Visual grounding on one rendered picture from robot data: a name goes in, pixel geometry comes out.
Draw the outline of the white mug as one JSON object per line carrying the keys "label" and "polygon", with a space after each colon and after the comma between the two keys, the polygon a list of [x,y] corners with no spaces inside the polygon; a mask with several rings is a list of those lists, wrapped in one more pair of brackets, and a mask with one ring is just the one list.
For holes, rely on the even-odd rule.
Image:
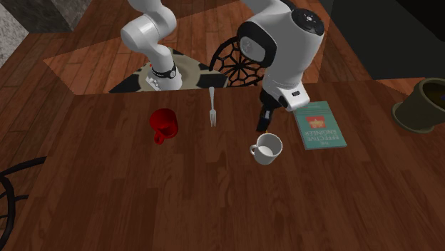
{"label": "white mug", "polygon": [[263,133],[249,151],[257,163],[269,165],[282,152],[282,141],[275,134]]}

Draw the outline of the silver fork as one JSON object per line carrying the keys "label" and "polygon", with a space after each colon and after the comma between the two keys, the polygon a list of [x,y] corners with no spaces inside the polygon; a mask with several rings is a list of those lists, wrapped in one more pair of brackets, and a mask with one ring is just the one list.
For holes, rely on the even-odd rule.
{"label": "silver fork", "polygon": [[212,127],[216,126],[216,110],[214,108],[214,97],[215,97],[215,88],[213,86],[209,87],[209,94],[210,94],[210,124]]}

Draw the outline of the teal book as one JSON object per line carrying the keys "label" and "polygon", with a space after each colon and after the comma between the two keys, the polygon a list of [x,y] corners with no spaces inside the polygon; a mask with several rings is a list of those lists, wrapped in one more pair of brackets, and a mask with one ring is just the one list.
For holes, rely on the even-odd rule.
{"label": "teal book", "polygon": [[347,146],[328,102],[310,102],[293,114],[306,150]]}

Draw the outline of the patterned robot stand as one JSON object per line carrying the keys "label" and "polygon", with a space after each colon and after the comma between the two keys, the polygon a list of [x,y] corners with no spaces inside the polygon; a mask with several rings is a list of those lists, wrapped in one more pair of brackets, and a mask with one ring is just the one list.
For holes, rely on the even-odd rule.
{"label": "patterned robot stand", "polygon": [[[173,60],[182,74],[183,84],[181,90],[209,88],[226,88],[228,84],[227,76],[216,70],[209,70],[209,66],[186,56],[185,54],[170,48]],[[118,85],[113,87],[109,93],[131,93],[143,91],[155,91],[145,78],[151,72],[151,64],[145,63],[137,71],[125,78]]]}

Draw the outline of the red mug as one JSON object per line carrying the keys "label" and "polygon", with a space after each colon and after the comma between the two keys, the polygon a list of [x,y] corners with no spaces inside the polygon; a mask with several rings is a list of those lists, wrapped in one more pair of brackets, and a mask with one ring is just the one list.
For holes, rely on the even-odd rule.
{"label": "red mug", "polygon": [[169,108],[154,111],[149,119],[151,128],[155,131],[154,142],[162,144],[165,139],[173,138],[178,133],[176,114]]}

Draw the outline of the olive green plant pot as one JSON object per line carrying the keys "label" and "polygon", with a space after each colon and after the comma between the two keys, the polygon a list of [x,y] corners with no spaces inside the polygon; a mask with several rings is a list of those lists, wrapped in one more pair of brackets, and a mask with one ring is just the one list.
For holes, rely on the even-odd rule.
{"label": "olive green plant pot", "polygon": [[430,133],[434,126],[445,123],[445,79],[425,78],[412,93],[392,106],[393,120],[413,133]]}

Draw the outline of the black metal chair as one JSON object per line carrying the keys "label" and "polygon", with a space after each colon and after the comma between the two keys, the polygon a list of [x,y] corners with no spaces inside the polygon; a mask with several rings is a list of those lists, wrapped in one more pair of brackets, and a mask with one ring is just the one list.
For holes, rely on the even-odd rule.
{"label": "black metal chair", "polygon": [[14,228],[16,217],[16,202],[19,200],[25,200],[29,197],[29,195],[15,195],[14,187],[11,181],[7,178],[7,175],[16,173],[20,170],[34,167],[36,165],[42,165],[45,163],[45,161],[46,156],[34,158],[32,160],[18,163],[0,172],[0,185],[4,188],[4,192],[0,194],[0,199],[2,199],[3,197],[6,197],[7,199],[7,214],[0,215],[0,219],[6,218],[6,227],[4,228],[4,231],[0,237],[0,251],[3,250]]}

